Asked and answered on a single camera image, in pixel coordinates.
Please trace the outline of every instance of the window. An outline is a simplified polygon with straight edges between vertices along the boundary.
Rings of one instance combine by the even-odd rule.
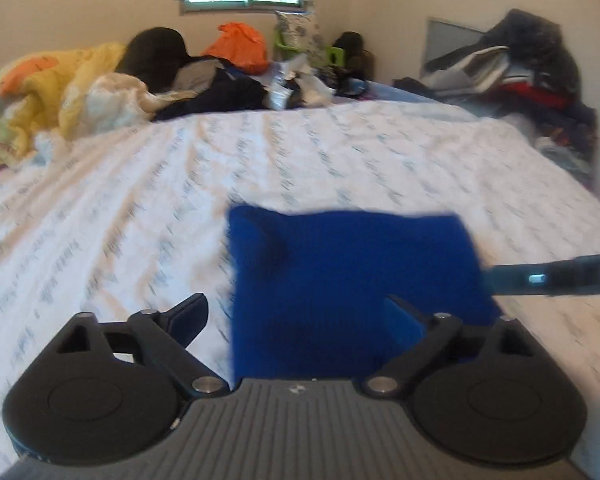
[[[181,0],[180,11],[199,10],[291,10],[302,12],[308,0]]]

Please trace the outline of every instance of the orange bag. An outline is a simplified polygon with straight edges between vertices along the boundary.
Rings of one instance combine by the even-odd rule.
[[[267,45],[264,37],[246,23],[225,23],[223,34],[202,55],[224,57],[246,73],[259,75],[267,71]]]

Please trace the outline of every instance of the plastic bag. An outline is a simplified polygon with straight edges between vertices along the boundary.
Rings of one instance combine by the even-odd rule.
[[[202,55],[223,57],[246,73],[259,75],[269,67],[264,37],[245,23],[225,23],[218,30],[223,34]]]
[[[299,54],[289,61],[276,63],[268,91],[269,108],[272,110],[285,110],[297,106],[306,108],[328,106],[334,92],[314,75],[307,62],[306,54]],[[299,99],[294,98],[296,94],[299,95]]]

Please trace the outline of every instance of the circular pad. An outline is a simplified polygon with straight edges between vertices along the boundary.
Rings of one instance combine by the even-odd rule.
[[[4,401],[4,425],[21,452],[62,465],[131,457],[160,440],[179,410],[169,380],[91,352],[30,367]]]
[[[493,466],[557,460],[571,452],[586,421],[584,402],[566,377],[518,356],[439,370],[417,386],[412,401],[420,429],[438,446]]]

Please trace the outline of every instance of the yellow blanket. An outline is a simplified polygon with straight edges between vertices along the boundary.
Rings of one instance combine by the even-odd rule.
[[[115,70],[124,52],[124,45],[106,43],[34,54],[0,70],[0,164],[20,162],[40,130],[71,139],[85,94],[99,76]]]

